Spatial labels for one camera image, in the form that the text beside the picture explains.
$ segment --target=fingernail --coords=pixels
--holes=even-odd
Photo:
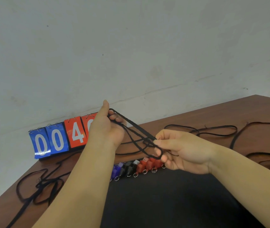
[[[155,144],[155,145],[158,145],[158,146],[159,146],[159,145],[160,145],[160,143],[161,143],[161,141],[160,141],[160,140],[154,140],[153,142],[154,142],[154,144]]]

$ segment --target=black mat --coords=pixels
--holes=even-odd
[[[111,181],[100,227],[264,226],[212,175],[159,169]]]

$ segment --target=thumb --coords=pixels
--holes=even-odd
[[[98,115],[100,115],[100,116],[107,116],[108,113],[109,113],[109,109],[110,109],[110,105],[109,105],[108,101],[107,100],[104,100],[103,101],[103,105],[100,108],[100,110],[98,111],[98,114],[96,116],[98,116]]]
[[[182,145],[177,139],[154,140],[154,144],[158,145],[162,149],[171,149],[175,151],[179,151],[182,149]]]

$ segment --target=tangled cord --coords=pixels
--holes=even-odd
[[[139,149],[138,151],[135,151],[135,152],[132,152],[132,153],[123,153],[123,154],[116,153],[116,155],[131,155],[131,154],[136,154],[136,153],[139,153],[139,152],[143,152],[148,157],[153,157],[155,159],[160,159],[161,158],[161,156],[163,155],[163,150],[159,146],[157,146],[157,145],[155,145],[153,143],[153,141],[156,140],[156,138],[153,135],[151,135],[146,130],[144,130],[143,128],[141,128],[139,125],[137,125],[136,123],[134,123],[131,120],[127,119],[126,117],[124,117],[123,115],[121,115],[120,113],[118,113],[117,111],[115,111],[113,109],[110,109],[110,110],[114,111],[116,114],[118,114],[120,117],[122,117],[123,119],[125,119],[127,122],[129,122],[132,126],[134,126],[137,130],[139,130],[142,134],[144,134],[146,136],[146,137],[142,136],[141,134],[137,133],[133,129],[130,129],[130,128],[126,127],[122,123],[116,122],[115,120],[111,120],[112,122],[120,125],[126,131],[126,133],[128,134],[128,136],[131,139],[130,142],[125,142],[125,143],[122,143],[122,144],[133,143]],[[230,149],[233,149],[233,147],[235,145],[235,142],[238,139],[238,137],[242,134],[242,132],[245,129],[247,129],[249,126],[251,126],[253,124],[270,124],[270,122],[251,122],[251,123],[248,123],[240,131],[237,131],[237,127],[236,126],[233,126],[233,125],[214,126],[214,127],[206,127],[205,126],[204,128],[196,129],[196,128],[191,127],[191,126],[182,126],[182,125],[177,125],[177,124],[170,124],[170,125],[165,126],[164,128],[166,129],[166,128],[171,127],[171,126],[175,126],[175,127],[181,127],[181,128],[191,129],[190,133],[196,132],[197,133],[196,135],[198,137],[201,134],[210,134],[210,135],[221,136],[221,137],[228,137],[228,136],[235,135],[233,137],[233,139],[232,139],[231,144],[230,144]],[[215,134],[215,133],[205,132],[206,130],[213,130],[213,129],[220,129],[220,128],[233,128],[233,129],[235,129],[235,131],[233,133],[230,133],[230,134]],[[140,139],[134,140],[132,138],[132,136],[130,135],[129,131],[132,132],[132,133],[134,133],[138,137],[140,137]],[[143,144],[145,144],[145,147],[144,148],[141,148],[137,144],[137,142],[140,142],[140,141],[142,141]],[[156,148],[160,149],[161,155],[159,157],[156,157],[156,156],[152,156],[152,155],[148,154],[147,152],[145,152],[145,149],[147,147],[156,147]],[[58,166],[54,170],[52,170],[49,174],[47,174],[48,171],[49,171],[48,168],[44,168],[44,169],[41,169],[41,170],[38,170],[38,171],[31,172],[31,173],[27,174],[26,176],[24,176],[22,179],[20,179],[20,181],[17,183],[17,186],[16,186],[16,194],[18,196],[18,199],[23,203],[23,206],[21,207],[21,209],[19,210],[19,212],[16,214],[16,216],[12,219],[12,221],[8,224],[8,226],[6,228],[11,228],[13,226],[13,224],[21,217],[21,215],[24,213],[24,211],[30,205],[31,202],[33,202],[35,205],[40,205],[40,204],[45,203],[45,202],[48,202],[48,205],[50,205],[52,203],[52,201],[54,200],[54,198],[59,193],[59,191],[61,190],[61,188],[63,187],[63,185],[65,183],[64,180],[62,179],[62,177],[69,175],[71,173],[71,171],[69,171],[67,173],[64,173],[64,174],[62,174],[62,175],[60,175],[58,177],[55,177],[55,178],[49,178],[49,177],[62,166],[62,164],[63,164],[64,161],[68,160],[70,157],[74,156],[75,154],[81,153],[81,152],[82,151],[77,151],[75,153],[72,153],[68,157],[62,159],[61,161],[58,161],[56,163],[56,165],[58,165]],[[270,153],[266,153],[266,152],[255,152],[255,153],[250,153],[250,154],[246,155],[246,157],[251,157],[251,156],[255,156],[255,155],[267,155],[267,156],[270,156]],[[37,191],[35,193],[33,193],[30,197],[24,198],[21,195],[21,193],[20,193],[20,186],[21,186],[22,182],[25,179],[27,179],[29,176],[31,176],[31,175],[33,175],[35,173],[38,173],[38,172],[42,172],[42,175],[39,177],[39,182],[35,186],[37,188]],[[50,192],[49,197],[46,198],[46,199],[44,199],[44,200],[42,200],[42,201],[39,201],[38,202],[37,201],[38,196],[41,195],[41,193],[43,192],[43,190],[47,186],[49,186],[50,184],[54,184],[54,185],[53,185],[53,188],[52,188],[52,190]]]

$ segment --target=wooden table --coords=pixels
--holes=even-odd
[[[253,95],[165,119],[144,123],[141,126],[151,134],[156,135],[157,132],[168,124],[187,125],[195,128],[203,128],[205,125],[207,127],[235,125],[240,130],[247,122],[253,121],[270,122],[270,98]],[[230,129],[218,129],[217,132],[226,133],[229,130]],[[226,147],[229,146],[232,140],[231,137],[223,138],[209,135],[202,135],[202,137]],[[129,141],[129,138],[126,136],[124,141]],[[117,153],[127,153],[136,150],[137,148],[133,144],[126,144],[120,145]],[[243,155],[258,151],[270,152],[270,125],[254,125],[249,127],[237,140],[234,150]],[[49,170],[52,170],[55,168],[55,163],[57,161],[64,159],[68,155],[69,154],[62,154],[43,161],[38,161],[24,175],[42,168],[49,168]],[[134,160],[140,157],[143,157],[142,153],[131,156],[116,156],[115,163]],[[78,158],[79,154],[76,154],[64,162],[64,165],[54,174],[54,177],[72,170]],[[39,176],[40,174],[34,175],[23,183],[21,193],[24,196],[28,197],[36,191],[34,186]],[[19,180],[0,196],[0,228],[6,227],[22,206],[22,203],[18,200],[15,192],[18,181]],[[46,189],[45,193],[42,195],[42,199],[43,197],[47,197],[49,192],[50,189]],[[13,227],[32,227],[46,208],[47,204],[39,206],[31,204]]]

